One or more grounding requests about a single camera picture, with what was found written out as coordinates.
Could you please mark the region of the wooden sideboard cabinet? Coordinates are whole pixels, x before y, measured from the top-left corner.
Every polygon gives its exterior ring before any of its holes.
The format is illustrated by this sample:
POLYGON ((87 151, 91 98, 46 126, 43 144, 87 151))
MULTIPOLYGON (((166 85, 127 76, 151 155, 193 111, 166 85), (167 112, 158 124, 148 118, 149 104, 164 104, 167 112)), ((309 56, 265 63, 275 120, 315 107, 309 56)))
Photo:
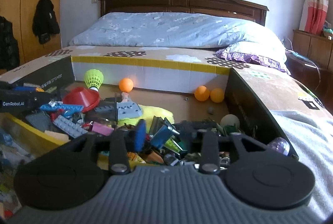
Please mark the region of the wooden sideboard cabinet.
POLYGON ((289 54, 286 65, 292 77, 307 86, 320 100, 332 101, 332 40, 294 30, 292 50, 310 60, 305 62, 289 54))

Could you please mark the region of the yellow cardboard box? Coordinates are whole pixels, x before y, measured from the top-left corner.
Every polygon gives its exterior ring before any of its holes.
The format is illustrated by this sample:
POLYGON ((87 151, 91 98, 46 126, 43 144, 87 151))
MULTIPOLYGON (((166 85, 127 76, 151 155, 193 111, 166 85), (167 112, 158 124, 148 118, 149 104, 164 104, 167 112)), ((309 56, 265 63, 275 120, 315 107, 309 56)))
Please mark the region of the yellow cardboard box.
POLYGON ((101 99, 112 97, 121 79, 132 79, 134 89, 130 97, 141 106, 147 122, 156 115, 156 108, 171 112, 172 120, 178 123, 206 119, 208 109, 212 107, 214 121, 233 114, 240 120, 241 130, 263 144, 285 137, 273 115, 243 79, 242 74, 251 71, 247 67, 237 69, 144 57, 42 57, 2 78, 16 85, 31 83, 44 89, 56 87, 58 92, 64 93, 81 86, 84 73, 92 68, 104 75, 99 90, 101 99), (223 89, 224 100, 214 103, 209 97, 204 102, 198 101, 194 92, 201 85, 210 92, 215 88, 223 89))

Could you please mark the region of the green shuttlecock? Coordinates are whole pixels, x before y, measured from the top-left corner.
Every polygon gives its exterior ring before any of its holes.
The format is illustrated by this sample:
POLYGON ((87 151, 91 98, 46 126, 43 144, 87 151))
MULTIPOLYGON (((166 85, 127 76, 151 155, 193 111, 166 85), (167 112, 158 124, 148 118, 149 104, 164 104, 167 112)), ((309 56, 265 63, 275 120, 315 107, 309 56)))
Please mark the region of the green shuttlecock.
POLYGON ((99 88, 101 87, 104 80, 104 75, 97 69, 90 69, 85 72, 83 80, 87 88, 99 91, 99 88))

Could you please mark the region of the grey lego plate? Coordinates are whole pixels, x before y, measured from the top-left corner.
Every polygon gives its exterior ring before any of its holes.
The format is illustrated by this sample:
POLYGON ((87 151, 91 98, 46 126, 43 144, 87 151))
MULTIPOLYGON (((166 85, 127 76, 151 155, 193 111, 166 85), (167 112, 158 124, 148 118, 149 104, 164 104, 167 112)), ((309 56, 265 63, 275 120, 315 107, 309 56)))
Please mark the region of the grey lego plate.
POLYGON ((59 115, 53 121, 53 124, 72 138, 78 138, 78 137, 88 133, 87 130, 81 128, 79 125, 76 125, 75 123, 66 119, 62 115, 59 115))

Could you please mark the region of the red plastic cone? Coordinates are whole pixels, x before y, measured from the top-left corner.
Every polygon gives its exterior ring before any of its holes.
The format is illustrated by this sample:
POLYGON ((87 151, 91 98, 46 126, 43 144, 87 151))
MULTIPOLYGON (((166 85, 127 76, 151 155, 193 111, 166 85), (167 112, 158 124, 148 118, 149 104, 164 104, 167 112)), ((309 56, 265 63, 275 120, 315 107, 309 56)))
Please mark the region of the red plastic cone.
POLYGON ((63 98, 63 103, 67 105, 82 105, 82 112, 86 113, 99 105, 100 95, 99 92, 87 89, 84 87, 77 87, 71 90, 63 98))

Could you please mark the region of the purple pillow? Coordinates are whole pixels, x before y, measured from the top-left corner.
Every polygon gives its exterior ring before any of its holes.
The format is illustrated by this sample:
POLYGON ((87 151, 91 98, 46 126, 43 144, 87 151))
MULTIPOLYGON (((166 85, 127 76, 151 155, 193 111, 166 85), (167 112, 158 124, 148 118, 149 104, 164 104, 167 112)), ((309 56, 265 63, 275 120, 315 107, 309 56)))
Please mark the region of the purple pillow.
POLYGON ((277 43, 256 43, 240 41, 219 49, 215 56, 227 61, 254 63, 265 67, 274 68, 290 75, 285 62, 287 61, 284 45, 277 43))

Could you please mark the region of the black hanging jacket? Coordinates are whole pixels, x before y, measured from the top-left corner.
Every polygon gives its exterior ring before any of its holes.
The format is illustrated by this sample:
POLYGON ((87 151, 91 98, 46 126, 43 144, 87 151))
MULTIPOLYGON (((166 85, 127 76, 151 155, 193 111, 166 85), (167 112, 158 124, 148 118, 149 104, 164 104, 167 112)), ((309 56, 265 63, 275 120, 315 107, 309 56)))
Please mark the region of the black hanging jacket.
POLYGON ((46 44, 51 40, 52 35, 60 33, 60 27, 51 0, 38 1, 33 17, 32 31, 40 44, 46 44))

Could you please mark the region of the white fluffy blanket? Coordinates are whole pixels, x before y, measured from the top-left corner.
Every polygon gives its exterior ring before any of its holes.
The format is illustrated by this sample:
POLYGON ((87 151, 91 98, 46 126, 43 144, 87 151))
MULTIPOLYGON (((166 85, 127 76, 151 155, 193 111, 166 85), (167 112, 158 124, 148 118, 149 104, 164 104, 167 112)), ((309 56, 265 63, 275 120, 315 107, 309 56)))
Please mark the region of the white fluffy blanket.
POLYGON ((290 140, 299 161, 314 173, 316 184, 310 208, 321 219, 332 215, 332 118, 296 111, 271 114, 290 140))

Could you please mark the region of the pink flat piece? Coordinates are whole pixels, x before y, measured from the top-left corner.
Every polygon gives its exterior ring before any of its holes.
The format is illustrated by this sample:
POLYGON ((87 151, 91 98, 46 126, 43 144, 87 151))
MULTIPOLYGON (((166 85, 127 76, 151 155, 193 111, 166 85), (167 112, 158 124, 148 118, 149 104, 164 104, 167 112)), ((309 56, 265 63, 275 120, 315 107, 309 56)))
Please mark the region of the pink flat piece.
POLYGON ((108 125, 93 122, 92 131, 103 136, 110 136, 114 129, 108 125))

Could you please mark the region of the light blue floral duvet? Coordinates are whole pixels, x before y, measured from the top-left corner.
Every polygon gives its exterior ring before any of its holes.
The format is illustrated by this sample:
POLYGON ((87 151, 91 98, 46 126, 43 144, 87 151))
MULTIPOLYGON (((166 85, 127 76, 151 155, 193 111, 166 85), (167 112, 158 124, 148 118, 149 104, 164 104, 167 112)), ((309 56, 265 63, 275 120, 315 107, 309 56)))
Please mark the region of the light blue floral duvet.
POLYGON ((70 45, 204 49, 243 41, 283 47, 271 30, 253 21, 175 12, 109 13, 75 36, 70 45))

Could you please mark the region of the dark wooden headboard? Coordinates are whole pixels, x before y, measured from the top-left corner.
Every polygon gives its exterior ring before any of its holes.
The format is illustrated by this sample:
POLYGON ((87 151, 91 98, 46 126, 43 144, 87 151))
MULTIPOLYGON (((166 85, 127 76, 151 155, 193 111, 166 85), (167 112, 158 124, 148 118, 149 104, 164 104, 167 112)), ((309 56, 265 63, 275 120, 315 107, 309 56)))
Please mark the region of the dark wooden headboard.
POLYGON ((245 0, 99 0, 100 15, 111 12, 185 12, 240 18, 265 26, 269 9, 245 0))

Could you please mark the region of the orange ping pong ball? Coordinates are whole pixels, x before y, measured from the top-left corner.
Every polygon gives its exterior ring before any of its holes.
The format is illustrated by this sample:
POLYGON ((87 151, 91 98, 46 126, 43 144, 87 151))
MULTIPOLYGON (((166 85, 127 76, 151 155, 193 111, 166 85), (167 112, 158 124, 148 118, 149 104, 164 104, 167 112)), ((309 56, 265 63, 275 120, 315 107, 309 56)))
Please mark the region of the orange ping pong ball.
POLYGON ((133 90, 134 83, 130 78, 123 78, 119 81, 119 89, 121 92, 129 93, 133 90))
POLYGON ((221 88, 215 88, 210 92, 210 99, 214 103, 221 103, 224 100, 225 92, 221 88))
POLYGON ((204 102, 210 97, 210 90, 206 86, 201 85, 196 88, 194 96, 198 101, 204 102))

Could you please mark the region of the white ping pong ball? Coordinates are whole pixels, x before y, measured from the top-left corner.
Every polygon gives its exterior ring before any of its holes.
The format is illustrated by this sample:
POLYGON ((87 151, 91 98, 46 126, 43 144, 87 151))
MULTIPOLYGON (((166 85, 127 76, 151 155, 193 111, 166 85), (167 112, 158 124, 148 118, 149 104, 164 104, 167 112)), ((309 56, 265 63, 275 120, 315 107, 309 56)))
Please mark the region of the white ping pong ball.
POLYGON ((236 128, 240 127, 240 120, 237 116, 233 114, 227 114, 220 120, 220 126, 234 126, 236 128))

